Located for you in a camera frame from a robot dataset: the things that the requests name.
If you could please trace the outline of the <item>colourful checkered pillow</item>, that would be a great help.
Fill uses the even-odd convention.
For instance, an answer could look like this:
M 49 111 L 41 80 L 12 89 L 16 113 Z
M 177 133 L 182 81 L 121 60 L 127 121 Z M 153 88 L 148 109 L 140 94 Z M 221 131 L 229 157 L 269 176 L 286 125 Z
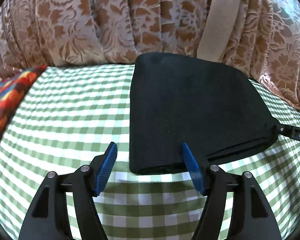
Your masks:
M 0 83 L 0 140 L 19 104 L 46 68 L 30 68 Z

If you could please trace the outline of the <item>green checkered bed sheet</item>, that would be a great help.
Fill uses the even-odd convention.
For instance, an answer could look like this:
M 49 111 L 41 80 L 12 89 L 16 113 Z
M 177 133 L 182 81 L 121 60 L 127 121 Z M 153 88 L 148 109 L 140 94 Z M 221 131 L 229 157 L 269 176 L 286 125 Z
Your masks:
M 187 172 L 137 176 L 129 170 L 133 65 L 48 67 L 0 142 L 0 223 L 18 239 L 32 198 L 49 171 L 67 174 L 118 146 L 106 190 L 94 198 L 109 239 L 191 239 L 205 204 Z M 250 171 L 283 239 L 300 223 L 300 142 L 280 136 L 266 152 L 220 165 Z

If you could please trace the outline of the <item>black embroidered pants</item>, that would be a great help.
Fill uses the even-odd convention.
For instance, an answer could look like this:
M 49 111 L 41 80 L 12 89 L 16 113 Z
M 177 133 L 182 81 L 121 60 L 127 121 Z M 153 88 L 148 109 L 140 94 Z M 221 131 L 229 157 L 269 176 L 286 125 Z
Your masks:
M 138 175 L 185 172 L 196 159 L 227 164 L 267 150 L 277 120 L 250 80 L 226 64 L 145 53 L 130 87 L 129 168 Z

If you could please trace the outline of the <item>brown floral curtain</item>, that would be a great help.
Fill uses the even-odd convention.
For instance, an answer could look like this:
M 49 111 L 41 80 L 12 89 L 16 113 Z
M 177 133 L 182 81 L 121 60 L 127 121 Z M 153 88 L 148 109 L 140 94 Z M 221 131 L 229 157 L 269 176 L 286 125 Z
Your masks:
M 161 51 L 241 70 L 300 109 L 298 0 L 4 0 L 0 81 Z

